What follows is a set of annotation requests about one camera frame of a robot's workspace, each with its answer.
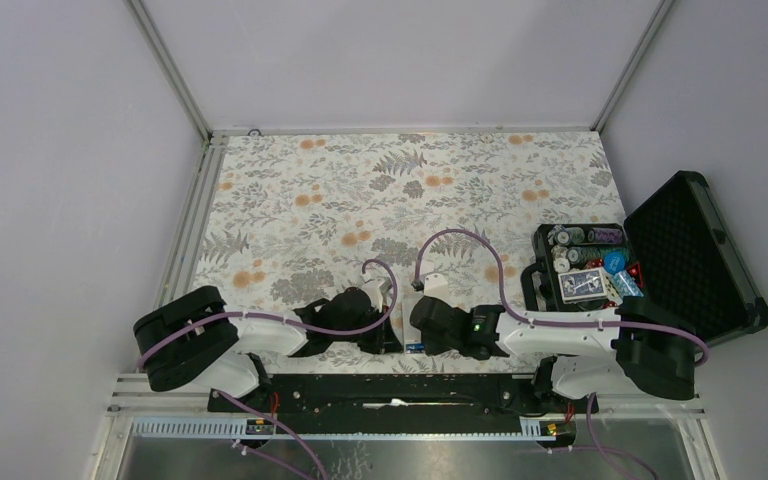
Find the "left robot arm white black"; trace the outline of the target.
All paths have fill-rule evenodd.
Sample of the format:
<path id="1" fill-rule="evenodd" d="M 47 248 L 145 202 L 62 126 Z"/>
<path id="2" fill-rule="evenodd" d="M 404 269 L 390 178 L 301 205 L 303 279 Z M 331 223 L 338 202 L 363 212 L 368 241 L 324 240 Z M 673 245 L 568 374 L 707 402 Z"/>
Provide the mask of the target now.
<path id="1" fill-rule="evenodd" d="M 195 384 L 221 390 L 248 411 L 269 401 L 260 358 L 306 358 L 347 342 L 372 355 L 401 351 L 385 296 L 387 280 L 350 287 L 289 313 L 229 311 L 215 286 L 200 287 L 143 316 L 132 327 L 138 367 L 154 392 Z"/>

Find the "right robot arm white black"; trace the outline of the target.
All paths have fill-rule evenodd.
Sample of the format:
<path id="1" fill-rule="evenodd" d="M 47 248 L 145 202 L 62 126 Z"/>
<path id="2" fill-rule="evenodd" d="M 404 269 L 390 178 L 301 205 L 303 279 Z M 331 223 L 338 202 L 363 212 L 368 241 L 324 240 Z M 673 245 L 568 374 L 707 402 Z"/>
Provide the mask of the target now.
<path id="1" fill-rule="evenodd" d="M 695 368 L 706 348 L 692 333 L 652 322 L 665 314 L 642 298 L 629 298 L 614 309 L 516 316 L 501 305 L 465 311 L 423 296 L 408 319 L 429 356 L 453 350 L 487 361 L 546 354 L 533 396 L 543 410 L 557 412 L 592 393 L 692 399 Z"/>

